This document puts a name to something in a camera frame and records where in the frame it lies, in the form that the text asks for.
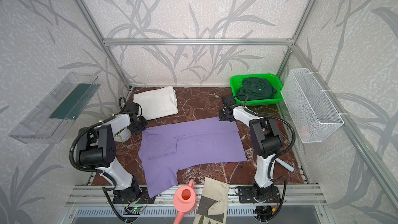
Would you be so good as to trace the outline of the purple t shirt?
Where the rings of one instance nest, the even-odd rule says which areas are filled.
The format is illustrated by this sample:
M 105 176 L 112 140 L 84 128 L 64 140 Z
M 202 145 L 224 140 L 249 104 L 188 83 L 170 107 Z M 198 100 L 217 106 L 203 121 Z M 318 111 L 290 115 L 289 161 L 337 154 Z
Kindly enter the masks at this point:
M 179 170 L 247 160 L 237 124 L 217 117 L 160 125 L 142 135 L 138 156 L 150 198 L 176 186 Z

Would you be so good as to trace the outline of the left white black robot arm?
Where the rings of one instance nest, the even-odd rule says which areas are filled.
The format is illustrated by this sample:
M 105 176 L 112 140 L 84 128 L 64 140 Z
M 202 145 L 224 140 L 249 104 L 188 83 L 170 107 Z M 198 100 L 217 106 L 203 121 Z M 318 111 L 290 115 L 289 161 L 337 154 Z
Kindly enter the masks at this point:
M 79 130 L 69 150 L 71 165 L 82 172 L 93 172 L 104 177 L 111 185 L 116 202 L 136 201 L 143 196 L 136 178 L 120 164 L 116 157 L 115 135 L 128 131 L 128 136 L 142 133 L 148 121 L 138 103 L 119 99 L 120 112 L 98 123 Z

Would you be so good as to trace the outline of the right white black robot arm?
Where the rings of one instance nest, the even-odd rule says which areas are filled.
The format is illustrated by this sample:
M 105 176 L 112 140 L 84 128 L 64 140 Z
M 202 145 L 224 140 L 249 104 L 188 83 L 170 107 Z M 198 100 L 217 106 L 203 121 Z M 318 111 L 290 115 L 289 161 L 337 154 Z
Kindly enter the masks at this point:
M 238 187 L 240 203 L 264 203 L 274 199 L 283 203 L 287 180 L 285 176 L 273 177 L 275 163 L 279 163 L 290 172 L 294 167 L 280 159 L 280 156 L 292 149 L 295 143 L 295 131 L 292 125 L 274 116 L 265 116 L 249 110 L 244 103 L 236 103 L 235 96 L 228 94 L 222 97 L 223 107 L 219 111 L 220 121 L 240 121 L 250 128 L 251 142 L 257 154 L 257 170 L 253 186 Z M 289 146 L 282 150 L 283 140 L 278 122 L 284 123 L 291 131 L 292 139 Z

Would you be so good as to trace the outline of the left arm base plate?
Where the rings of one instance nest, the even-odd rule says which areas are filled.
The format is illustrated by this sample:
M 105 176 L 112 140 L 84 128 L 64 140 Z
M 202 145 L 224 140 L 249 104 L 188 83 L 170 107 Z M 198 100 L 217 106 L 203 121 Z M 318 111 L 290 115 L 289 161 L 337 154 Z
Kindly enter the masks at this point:
M 132 189 L 125 190 L 114 190 L 114 198 L 112 200 L 113 204 L 128 204 L 128 203 L 138 203 L 138 204 L 154 204 L 155 197 L 149 198 L 148 188 L 141 187 L 140 192 L 134 192 Z

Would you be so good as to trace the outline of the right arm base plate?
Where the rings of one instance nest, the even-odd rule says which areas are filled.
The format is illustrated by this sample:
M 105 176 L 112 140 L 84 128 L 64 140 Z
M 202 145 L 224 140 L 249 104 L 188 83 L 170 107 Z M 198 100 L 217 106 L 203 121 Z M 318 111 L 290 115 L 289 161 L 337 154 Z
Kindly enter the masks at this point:
M 239 197 L 239 202 L 243 204 L 279 204 L 281 202 L 281 194 L 278 188 L 272 184 L 266 188 L 253 186 L 237 186 L 235 193 Z

